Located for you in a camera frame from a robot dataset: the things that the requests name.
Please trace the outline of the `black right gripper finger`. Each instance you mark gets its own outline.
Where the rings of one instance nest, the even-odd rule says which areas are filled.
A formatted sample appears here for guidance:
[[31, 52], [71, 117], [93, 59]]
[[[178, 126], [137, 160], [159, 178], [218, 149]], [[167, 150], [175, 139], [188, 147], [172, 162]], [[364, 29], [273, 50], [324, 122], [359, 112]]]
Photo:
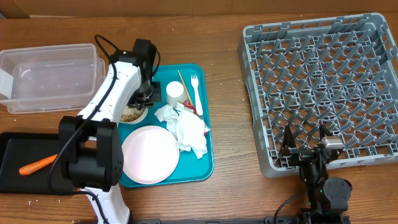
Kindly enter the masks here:
[[292, 135], [290, 126], [287, 124], [284, 129], [284, 138], [281, 148], [279, 149], [280, 156], [291, 156], [292, 150], [295, 149], [295, 139]]
[[326, 126], [323, 123], [320, 123], [319, 125], [319, 133], [320, 133], [320, 139], [323, 139], [324, 137], [333, 136], [333, 134], [326, 128]]

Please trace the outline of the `white cup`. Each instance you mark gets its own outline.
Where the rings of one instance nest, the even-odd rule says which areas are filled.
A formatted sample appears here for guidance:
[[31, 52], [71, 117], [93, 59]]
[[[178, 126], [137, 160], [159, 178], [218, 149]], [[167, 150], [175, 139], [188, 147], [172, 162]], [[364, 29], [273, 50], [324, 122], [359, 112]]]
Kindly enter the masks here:
[[187, 100], [188, 97], [182, 83], [172, 81], [166, 86], [166, 102], [173, 108], [177, 107], [177, 103], [183, 104]]

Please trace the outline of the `light green bowl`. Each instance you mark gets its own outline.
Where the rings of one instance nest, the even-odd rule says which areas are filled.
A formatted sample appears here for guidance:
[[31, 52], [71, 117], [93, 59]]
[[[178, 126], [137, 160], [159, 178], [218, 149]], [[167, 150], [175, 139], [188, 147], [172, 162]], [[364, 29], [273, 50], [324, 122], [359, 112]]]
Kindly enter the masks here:
[[149, 111], [148, 108], [143, 108], [141, 110], [138, 110], [136, 108], [130, 108], [126, 106], [121, 115], [119, 122], [127, 124], [140, 123], [146, 118], [148, 111]]

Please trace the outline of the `red snack wrapper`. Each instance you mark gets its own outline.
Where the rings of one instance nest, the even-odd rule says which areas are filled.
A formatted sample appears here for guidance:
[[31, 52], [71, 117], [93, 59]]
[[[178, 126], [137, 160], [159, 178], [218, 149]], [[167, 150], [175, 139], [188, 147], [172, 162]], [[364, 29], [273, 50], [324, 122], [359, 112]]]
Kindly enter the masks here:
[[[188, 101], [188, 100], [186, 100], [186, 101], [184, 101], [183, 102], [183, 105], [184, 105], [184, 107], [186, 107], [186, 108], [188, 108], [188, 109], [190, 109], [190, 110], [192, 110], [193, 111], [193, 113], [195, 114], [195, 115], [197, 115], [198, 116], [198, 114], [197, 114], [197, 111], [196, 111], [196, 109], [195, 109], [195, 107]], [[205, 132], [204, 132], [204, 136], [207, 136], [208, 135], [208, 132], [209, 132], [209, 128], [208, 128], [208, 126], [205, 124]]]

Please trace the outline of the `white napkin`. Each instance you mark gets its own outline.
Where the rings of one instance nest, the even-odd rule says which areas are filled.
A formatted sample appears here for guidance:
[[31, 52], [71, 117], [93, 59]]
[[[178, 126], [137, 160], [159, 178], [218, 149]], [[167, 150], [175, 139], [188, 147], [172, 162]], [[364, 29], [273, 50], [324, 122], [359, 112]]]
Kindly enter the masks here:
[[192, 110], [181, 103], [177, 103], [176, 108], [166, 104], [154, 114], [160, 122], [166, 122], [166, 128], [177, 140], [177, 147], [181, 152], [193, 151], [197, 159], [201, 159], [208, 152], [204, 136], [206, 123]]

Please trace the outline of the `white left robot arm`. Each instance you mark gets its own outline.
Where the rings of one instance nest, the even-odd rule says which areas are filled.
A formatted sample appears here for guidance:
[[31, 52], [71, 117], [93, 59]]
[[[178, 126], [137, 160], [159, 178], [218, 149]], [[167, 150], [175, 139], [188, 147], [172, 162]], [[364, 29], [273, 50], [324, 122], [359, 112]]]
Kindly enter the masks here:
[[132, 223], [119, 187], [124, 162], [118, 123], [126, 106], [141, 109], [161, 101], [160, 84], [152, 81], [160, 53], [155, 47], [116, 50], [108, 59], [108, 74], [94, 98], [78, 116], [62, 118], [54, 163], [76, 188], [73, 194], [88, 197], [98, 223]]

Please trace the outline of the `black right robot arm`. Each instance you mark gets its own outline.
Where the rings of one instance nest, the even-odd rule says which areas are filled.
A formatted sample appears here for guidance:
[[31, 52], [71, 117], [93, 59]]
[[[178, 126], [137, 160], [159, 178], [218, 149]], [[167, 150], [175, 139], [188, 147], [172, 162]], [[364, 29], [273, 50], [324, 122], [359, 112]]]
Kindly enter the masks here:
[[[287, 199], [275, 211], [274, 223], [349, 223], [343, 216], [348, 210], [348, 201], [353, 189], [351, 183], [339, 177], [330, 177], [326, 165], [336, 160], [343, 152], [343, 143], [332, 135], [325, 125], [319, 125], [320, 141], [311, 148], [298, 148], [289, 126], [285, 127], [279, 154], [288, 158], [288, 163], [299, 168], [305, 190]], [[282, 208], [303, 194], [308, 196], [308, 208], [300, 209], [294, 216], [278, 217]]]

